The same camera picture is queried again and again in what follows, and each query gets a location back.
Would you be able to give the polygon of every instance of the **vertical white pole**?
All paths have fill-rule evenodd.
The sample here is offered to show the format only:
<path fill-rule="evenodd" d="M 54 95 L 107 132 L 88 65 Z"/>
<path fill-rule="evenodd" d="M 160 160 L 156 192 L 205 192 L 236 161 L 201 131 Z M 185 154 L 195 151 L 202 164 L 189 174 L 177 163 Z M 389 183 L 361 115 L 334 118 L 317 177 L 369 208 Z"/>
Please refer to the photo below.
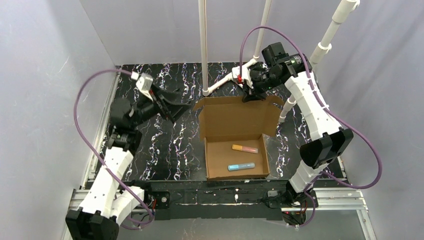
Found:
<path fill-rule="evenodd" d="M 331 23 L 327 28 L 324 36 L 322 37 L 321 42 L 318 43 L 312 55 L 309 58 L 309 63 L 312 68 L 315 68 L 319 62 L 323 59 L 332 48 L 331 40 L 339 29 L 340 25 L 346 21 L 348 15 L 355 10 L 361 0 L 341 0 L 337 9 L 335 10 Z M 281 114 L 279 115 L 279 122 L 282 123 L 286 119 L 286 114 L 293 108 L 296 104 L 296 99 L 291 95 L 288 100 L 284 103 Z"/>
<path fill-rule="evenodd" d="M 265 26 L 268 21 L 268 15 L 270 13 L 271 3 L 273 0 L 266 0 L 265 6 L 263 7 L 262 20 L 260 21 L 261 26 Z M 264 30 L 263 28 L 259 29 L 259 35 L 257 36 L 256 48 L 254 49 L 253 58 L 255 60 L 259 59 L 259 52 L 261 51 L 262 39 L 264 38 Z"/>
<path fill-rule="evenodd" d="M 208 51 L 206 35 L 206 0 L 198 0 L 199 27 L 200 27 L 200 50 L 201 50 L 201 78 L 203 96 L 208 96 Z"/>

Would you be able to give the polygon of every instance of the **white pvc pipe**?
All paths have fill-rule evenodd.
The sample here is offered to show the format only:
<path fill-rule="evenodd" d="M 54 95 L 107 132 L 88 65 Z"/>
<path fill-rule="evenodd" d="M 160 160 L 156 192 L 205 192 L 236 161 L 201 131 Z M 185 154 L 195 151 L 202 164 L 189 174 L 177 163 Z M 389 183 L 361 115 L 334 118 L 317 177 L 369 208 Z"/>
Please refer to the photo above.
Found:
<path fill-rule="evenodd" d="M 208 91 L 208 53 L 206 37 L 206 0 L 198 0 L 199 27 L 200 27 L 200 51 L 201 51 L 201 79 L 203 96 L 209 95 Z"/>
<path fill-rule="evenodd" d="M 337 23 L 335 21 L 331 21 L 330 26 L 328 26 L 327 31 L 321 40 L 321 46 L 328 47 L 330 45 L 331 40 L 334 38 L 337 30 L 339 29 L 341 23 Z"/>
<path fill-rule="evenodd" d="M 290 110 L 293 108 L 294 105 L 296 105 L 296 99 L 293 95 L 290 95 L 290 97 L 284 103 L 281 114 L 279 115 L 278 121 L 280 123 L 283 123 L 286 120 L 287 113 L 290 112 Z"/>
<path fill-rule="evenodd" d="M 248 68 L 248 67 L 250 67 L 250 66 L 254 65 L 255 63 L 257 63 L 256 59 L 252 58 L 252 59 L 250 59 L 248 62 L 246 62 L 246 63 L 243 65 L 243 67 Z M 223 84 L 225 84 L 226 82 L 231 81 L 231 80 L 233 80 L 233 73 L 232 73 L 232 72 L 228 73 L 227 75 L 225 75 L 225 77 L 224 77 L 224 78 L 222 78 L 221 80 L 217 81 L 214 85 L 210 86 L 210 87 L 207 89 L 207 94 L 206 94 L 205 96 L 207 96 L 207 95 L 211 94 L 211 93 L 212 93 L 213 91 L 215 91 L 217 88 L 221 87 Z"/>
<path fill-rule="evenodd" d="M 273 0 L 266 0 L 265 6 L 263 7 L 262 20 L 260 21 L 261 26 L 265 26 L 268 21 L 268 15 L 270 13 L 271 3 Z M 253 58 L 257 60 L 259 58 L 259 52 L 261 51 L 262 39 L 264 38 L 263 28 L 259 29 L 259 35 L 257 36 L 256 48 L 254 49 Z"/>
<path fill-rule="evenodd" d="M 331 23 L 325 31 L 322 40 L 318 43 L 312 55 L 309 58 L 309 62 L 312 68 L 321 62 L 324 55 L 326 55 L 332 48 L 331 41 L 334 38 L 340 25 L 346 21 L 349 14 L 359 5 L 360 0 L 341 0 L 337 9 L 335 10 Z"/>

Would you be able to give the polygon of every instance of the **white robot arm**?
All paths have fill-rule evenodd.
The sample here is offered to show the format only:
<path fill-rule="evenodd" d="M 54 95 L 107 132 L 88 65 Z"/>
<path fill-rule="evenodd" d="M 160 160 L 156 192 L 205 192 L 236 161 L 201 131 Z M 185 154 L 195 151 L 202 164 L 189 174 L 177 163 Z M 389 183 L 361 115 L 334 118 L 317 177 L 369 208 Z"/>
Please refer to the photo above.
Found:
<path fill-rule="evenodd" d="M 284 197 L 286 203 L 301 202 L 305 199 L 305 188 L 308 191 L 313 187 L 314 179 L 342 154 L 354 135 L 324 111 L 328 105 L 317 87 L 309 62 L 310 78 L 299 54 L 288 55 L 280 42 L 267 46 L 262 55 L 267 67 L 264 69 L 259 64 L 252 67 L 251 84 L 243 85 L 243 101 L 263 100 L 268 90 L 284 84 L 300 107 L 309 127 L 311 142 L 300 147 L 300 165 L 288 181 Z"/>
<path fill-rule="evenodd" d="M 139 76 L 133 72 L 131 78 L 137 81 L 136 86 L 142 95 L 134 104 L 119 98 L 110 106 L 104 165 L 78 210 L 69 210 L 66 215 L 65 221 L 73 239 L 117 239 L 124 219 L 140 204 L 140 200 L 146 199 L 145 190 L 137 186 L 128 188 L 134 195 L 124 191 L 116 197 L 118 180 L 122 179 L 140 145 L 142 134 L 137 126 L 157 114 L 174 123 L 190 108 L 190 104 L 174 102 L 181 99 L 178 92 L 154 86 L 150 75 L 143 73 Z"/>

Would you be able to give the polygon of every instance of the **blue marker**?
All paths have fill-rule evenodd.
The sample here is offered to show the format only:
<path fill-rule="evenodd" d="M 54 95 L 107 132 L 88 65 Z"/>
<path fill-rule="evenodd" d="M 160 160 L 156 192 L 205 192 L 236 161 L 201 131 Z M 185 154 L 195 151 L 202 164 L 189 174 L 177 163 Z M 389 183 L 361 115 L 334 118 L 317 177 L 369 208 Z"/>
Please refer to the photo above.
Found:
<path fill-rule="evenodd" d="M 242 169 L 254 169 L 254 168 L 255 168 L 255 164 L 253 162 L 228 165 L 228 171 L 235 171 L 235 170 L 242 170 Z"/>

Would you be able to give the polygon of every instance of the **open cardboard box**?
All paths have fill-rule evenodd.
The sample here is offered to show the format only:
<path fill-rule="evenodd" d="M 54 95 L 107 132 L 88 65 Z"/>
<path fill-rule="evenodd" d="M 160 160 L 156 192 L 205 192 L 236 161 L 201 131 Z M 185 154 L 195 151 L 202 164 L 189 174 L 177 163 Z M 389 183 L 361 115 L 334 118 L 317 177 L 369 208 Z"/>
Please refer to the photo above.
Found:
<path fill-rule="evenodd" d="M 205 97 L 196 103 L 200 139 L 204 140 L 208 180 L 265 178 L 270 174 L 263 134 L 275 137 L 280 108 L 278 96 L 242 102 L 241 96 Z M 258 153 L 237 151 L 232 145 L 257 148 Z M 254 163 L 255 168 L 229 171 L 228 165 Z"/>

